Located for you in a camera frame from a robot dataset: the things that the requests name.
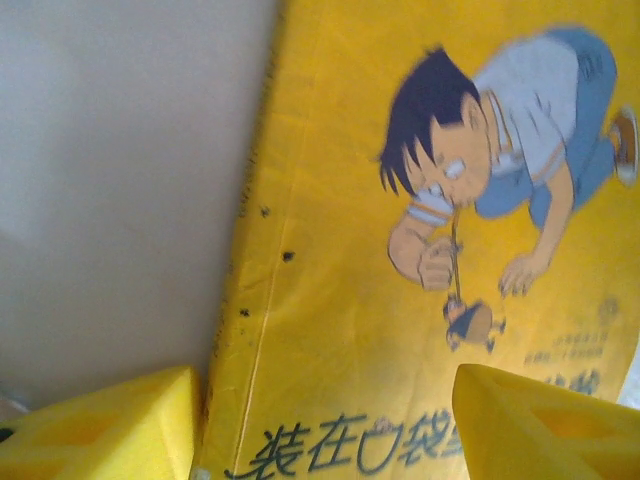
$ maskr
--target white wall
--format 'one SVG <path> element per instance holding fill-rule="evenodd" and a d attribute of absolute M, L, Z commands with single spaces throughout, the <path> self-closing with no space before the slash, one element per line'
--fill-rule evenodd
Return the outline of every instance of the white wall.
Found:
<path fill-rule="evenodd" d="M 274 0 L 0 0 L 0 389 L 204 371 Z"/>

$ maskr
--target string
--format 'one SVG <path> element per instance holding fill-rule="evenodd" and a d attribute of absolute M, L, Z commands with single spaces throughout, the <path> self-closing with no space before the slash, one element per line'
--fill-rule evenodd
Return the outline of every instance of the string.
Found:
<path fill-rule="evenodd" d="M 451 223 L 451 240 L 453 241 L 453 278 L 456 282 L 456 300 L 462 301 L 460 293 L 460 273 L 458 272 L 458 219 L 460 218 L 460 210 L 456 209 L 453 213 L 453 222 Z"/>

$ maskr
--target black hair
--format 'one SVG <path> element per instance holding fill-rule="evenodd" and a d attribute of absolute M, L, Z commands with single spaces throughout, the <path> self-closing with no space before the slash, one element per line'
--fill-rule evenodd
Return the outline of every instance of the black hair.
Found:
<path fill-rule="evenodd" d="M 406 77 L 396 93 L 389 116 L 387 141 L 379 156 L 382 186 L 391 187 L 398 194 L 396 178 L 411 195 L 407 169 L 402 154 L 406 146 L 416 165 L 418 156 L 415 139 L 433 160 L 431 145 L 431 119 L 441 125 L 462 121 L 462 97 L 469 93 L 480 102 L 478 89 L 451 61 L 443 48 L 428 52 Z"/>

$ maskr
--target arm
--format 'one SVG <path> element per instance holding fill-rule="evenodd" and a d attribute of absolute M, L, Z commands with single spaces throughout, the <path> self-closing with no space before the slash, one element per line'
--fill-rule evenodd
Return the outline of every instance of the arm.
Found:
<path fill-rule="evenodd" d="M 573 210 L 573 181 L 567 162 L 562 162 L 556 173 L 547 181 L 547 188 L 551 193 L 551 204 L 538 243 L 533 250 L 533 257 L 537 263 L 548 267 Z"/>
<path fill-rule="evenodd" d="M 565 161 L 549 178 L 547 187 L 551 203 L 538 242 L 531 254 L 520 255 L 507 265 L 500 279 L 503 296 L 510 292 L 526 294 L 533 281 L 549 268 L 564 235 L 573 210 L 573 182 Z"/>
<path fill-rule="evenodd" d="M 405 214 L 389 237 L 389 258 L 402 276 L 425 290 L 445 290 L 451 284 L 453 246 L 450 237 L 430 242 L 434 230 Z"/>

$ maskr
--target fist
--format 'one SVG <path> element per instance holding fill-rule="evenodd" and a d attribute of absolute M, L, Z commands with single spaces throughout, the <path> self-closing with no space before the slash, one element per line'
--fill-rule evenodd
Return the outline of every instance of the fist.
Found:
<path fill-rule="evenodd" d="M 454 245 L 451 237 L 440 237 L 428 244 L 418 263 L 418 275 L 422 288 L 446 290 L 453 277 Z"/>

